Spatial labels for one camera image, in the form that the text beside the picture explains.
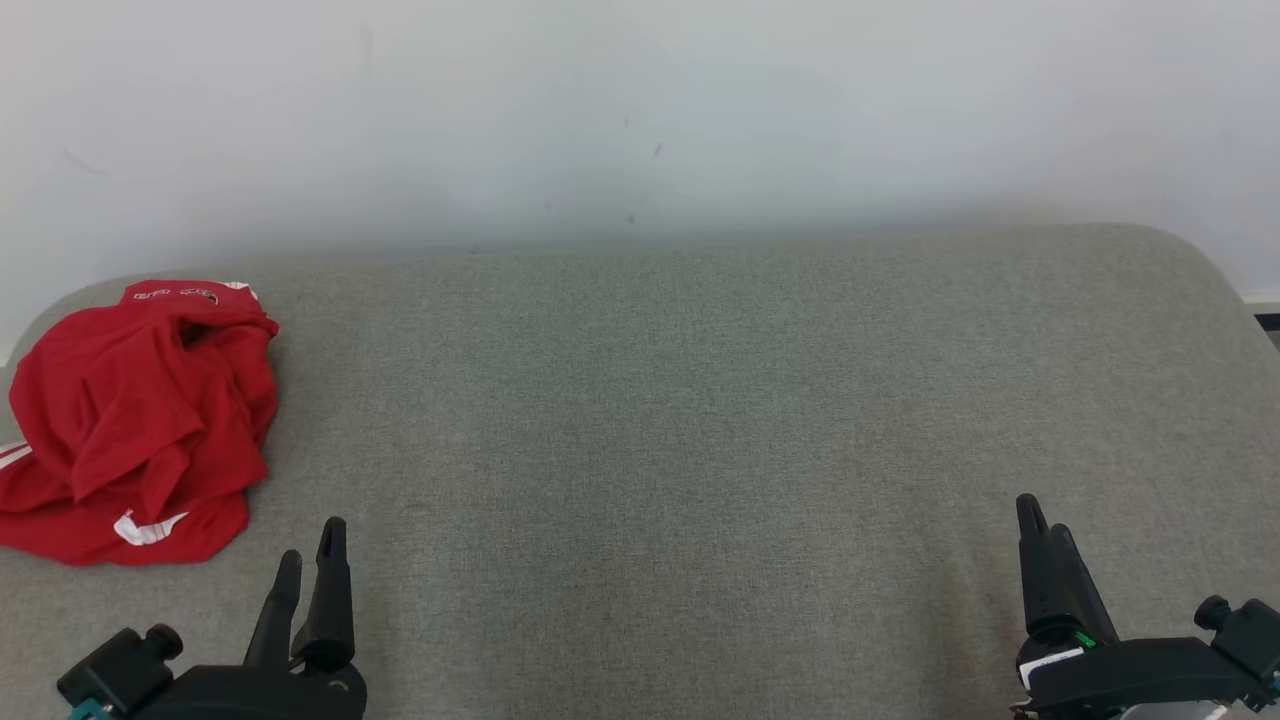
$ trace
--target red jersey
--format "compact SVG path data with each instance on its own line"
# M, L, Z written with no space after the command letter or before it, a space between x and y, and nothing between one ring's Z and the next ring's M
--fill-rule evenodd
M18 364L0 544L67 562L200 562L248 524L279 332L243 283L145 281Z

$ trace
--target baseboard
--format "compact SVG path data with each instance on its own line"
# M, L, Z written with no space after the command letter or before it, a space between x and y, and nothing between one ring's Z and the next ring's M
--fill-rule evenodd
M1280 295L1245 295L1244 306L1254 315L1280 314Z

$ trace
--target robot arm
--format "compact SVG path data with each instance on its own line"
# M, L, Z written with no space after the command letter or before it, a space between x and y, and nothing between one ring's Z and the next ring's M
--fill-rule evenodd
M306 623L289 647L302 587L302 556L280 559L242 665L196 666L174 679L165 666L182 641L165 625L116 633L60 680L72 720L360 720L367 691L351 665L347 524L330 518L316 552L316 584Z
M1015 665L1028 700L1015 717L1107 720L1220 717L1239 702L1258 712L1280 697L1280 614L1258 600L1231 610L1206 600L1194 621L1217 634L1121 641L1065 525L1047 527L1030 495L1018 498L1027 642ZM1199 703L1203 712L1165 703Z

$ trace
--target couch cushion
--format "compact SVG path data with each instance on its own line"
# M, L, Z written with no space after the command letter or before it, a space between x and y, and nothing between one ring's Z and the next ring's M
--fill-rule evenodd
M123 625L237 662L332 514L374 719L1002 717L1020 492L1124 637L1280 605L1280 357L1148 228L170 275L282 324L271 477L205 565L0 551L6 716Z

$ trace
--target white wall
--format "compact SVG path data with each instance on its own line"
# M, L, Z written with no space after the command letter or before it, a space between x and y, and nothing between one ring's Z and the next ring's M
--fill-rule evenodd
M0 355L90 282L300 249L1105 219L1277 292L1276 37L1274 0L0 0Z

